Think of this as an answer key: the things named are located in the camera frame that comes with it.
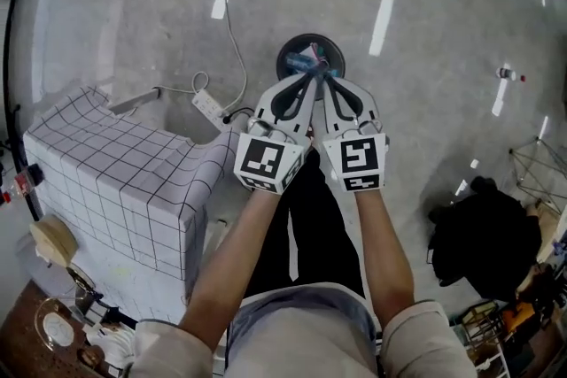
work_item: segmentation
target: forearm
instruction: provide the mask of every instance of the forearm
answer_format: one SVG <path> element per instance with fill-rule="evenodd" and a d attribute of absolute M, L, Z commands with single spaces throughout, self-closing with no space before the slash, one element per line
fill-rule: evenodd
<path fill-rule="evenodd" d="M 414 278 L 380 192 L 357 192 L 356 204 L 372 306 L 385 328 L 397 313 L 415 302 Z"/>
<path fill-rule="evenodd" d="M 255 191 L 237 224 L 197 279 L 179 327 L 212 351 L 242 302 L 279 199 L 274 194 Z"/>

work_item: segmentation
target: grid-patterned cloth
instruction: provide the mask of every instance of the grid-patterned cloth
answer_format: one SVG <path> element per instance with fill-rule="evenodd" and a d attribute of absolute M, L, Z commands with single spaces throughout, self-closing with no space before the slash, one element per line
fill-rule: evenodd
<path fill-rule="evenodd" d="M 100 285 L 110 294 L 119 293 L 114 302 L 134 287 L 130 293 L 138 299 L 171 303 L 170 297 L 148 295 L 156 288 L 138 291 L 132 284 L 136 277 L 161 279 L 159 291 L 175 278 L 173 292 L 178 294 L 170 296 L 181 301 L 197 277 L 206 230 L 204 204 L 234 165 L 239 134 L 229 130 L 208 145 L 196 145 L 114 115 L 104 108 L 107 102 L 97 89 L 80 89 L 24 134 L 28 163 L 43 170 L 37 196 L 44 213 L 56 213 L 78 236 L 82 251 L 74 261 L 97 285 L 97 278 L 102 279 L 106 282 Z M 99 260 L 108 268 L 103 273 L 92 269 Z M 113 275 L 124 267 L 126 283 Z M 135 303 L 136 295 L 130 295 Z M 160 310 L 169 314 L 158 307 L 154 312 Z"/>

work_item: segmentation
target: grid pattern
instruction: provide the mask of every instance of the grid pattern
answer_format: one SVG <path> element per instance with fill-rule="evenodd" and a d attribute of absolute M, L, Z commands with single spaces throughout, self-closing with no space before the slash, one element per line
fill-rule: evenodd
<path fill-rule="evenodd" d="M 194 282 L 204 204 L 234 165 L 239 134 L 196 145 L 116 116 L 107 102 L 96 88 L 80 89 L 24 134 L 28 162 L 44 174 L 36 189 L 43 211 L 142 265 Z"/>

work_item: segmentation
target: white cloth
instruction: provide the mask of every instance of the white cloth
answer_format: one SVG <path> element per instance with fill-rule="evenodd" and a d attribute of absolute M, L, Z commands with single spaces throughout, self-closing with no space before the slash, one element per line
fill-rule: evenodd
<path fill-rule="evenodd" d="M 125 324 L 120 324 L 120 329 L 114 331 L 103 328 L 100 324 L 85 327 L 87 341 L 98 346 L 105 354 L 105 362 L 119 369 L 125 368 L 134 361 L 135 331 Z"/>
<path fill-rule="evenodd" d="M 373 377 L 376 360 L 365 353 L 367 342 L 340 312 L 285 308 L 257 322 L 225 376 Z M 394 317 L 384 331 L 382 360 L 389 377 L 477 376 L 438 303 L 414 305 Z M 196 337 L 163 323 L 138 323 L 129 377 L 210 378 L 212 367 L 211 351 Z"/>

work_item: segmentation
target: black pants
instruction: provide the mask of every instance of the black pants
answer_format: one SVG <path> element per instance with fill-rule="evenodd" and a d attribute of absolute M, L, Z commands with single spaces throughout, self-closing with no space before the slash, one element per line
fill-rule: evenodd
<path fill-rule="evenodd" d="M 316 282 L 340 283 L 364 297 L 358 254 L 319 164 L 319 153 L 312 150 L 284 192 L 245 297 Z M 298 245 L 299 278 L 295 282 L 289 272 L 289 213 Z"/>

